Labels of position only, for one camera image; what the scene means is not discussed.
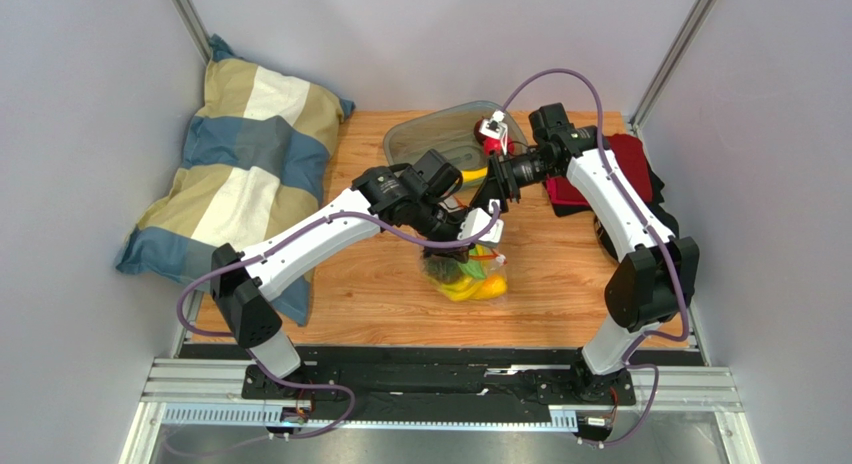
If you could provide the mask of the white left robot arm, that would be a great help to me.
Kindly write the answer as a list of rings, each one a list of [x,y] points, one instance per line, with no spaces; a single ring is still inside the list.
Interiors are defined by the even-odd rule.
[[[212,255],[211,295],[237,341],[273,376],[302,364],[272,302],[295,280],[341,250],[409,227],[442,248],[455,240],[462,217],[442,207],[462,173],[431,150],[413,164],[372,167],[325,207],[282,233],[241,251],[225,244]]]

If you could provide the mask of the orange toy pineapple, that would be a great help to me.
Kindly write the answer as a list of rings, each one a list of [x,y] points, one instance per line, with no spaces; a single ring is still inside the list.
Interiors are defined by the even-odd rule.
[[[423,273],[439,285],[453,284],[463,276],[466,261],[458,255],[424,255],[421,259]]]

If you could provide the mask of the yellow banana bunch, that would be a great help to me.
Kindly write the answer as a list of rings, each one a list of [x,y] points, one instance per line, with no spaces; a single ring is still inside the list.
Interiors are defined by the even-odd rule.
[[[453,302],[474,300],[471,296],[481,286],[482,281],[463,274],[459,281],[453,284],[439,285],[438,290]]]

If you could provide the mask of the green cucumber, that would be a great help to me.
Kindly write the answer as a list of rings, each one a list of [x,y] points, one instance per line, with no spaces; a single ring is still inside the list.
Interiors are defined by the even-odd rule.
[[[491,273],[498,254],[491,248],[476,245],[468,252],[467,261],[459,264],[461,271],[476,280],[485,280]]]

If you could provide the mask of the yellow orange mango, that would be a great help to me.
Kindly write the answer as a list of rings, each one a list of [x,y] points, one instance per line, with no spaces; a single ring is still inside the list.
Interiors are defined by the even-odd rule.
[[[481,286],[471,296],[474,300],[492,300],[504,296],[508,284],[502,275],[491,275],[482,281]]]

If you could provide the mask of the clear zip top bag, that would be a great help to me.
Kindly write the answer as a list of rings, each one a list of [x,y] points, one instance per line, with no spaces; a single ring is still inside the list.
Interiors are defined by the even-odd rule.
[[[420,259],[420,269],[427,281],[452,302],[503,298],[509,290],[506,267],[504,254],[480,244],[468,250],[464,262],[458,256],[426,253]]]

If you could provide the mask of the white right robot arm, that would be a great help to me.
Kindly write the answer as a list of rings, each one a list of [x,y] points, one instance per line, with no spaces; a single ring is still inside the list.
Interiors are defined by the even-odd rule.
[[[604,291],[608,316],[581,350],[587,372],[624,369],[641,341],[675,315],[682,324],[677,337],[685,339],[700,257],[695,240],[677,237],[642,201],[599,127],[574,126],[560,104],[539,108],[529,121],[534,145],[521,155],[489,158],[460,239],[498,244],[497,215],[519,199],[521,188],[562,175],[591,207],[618,262]]]

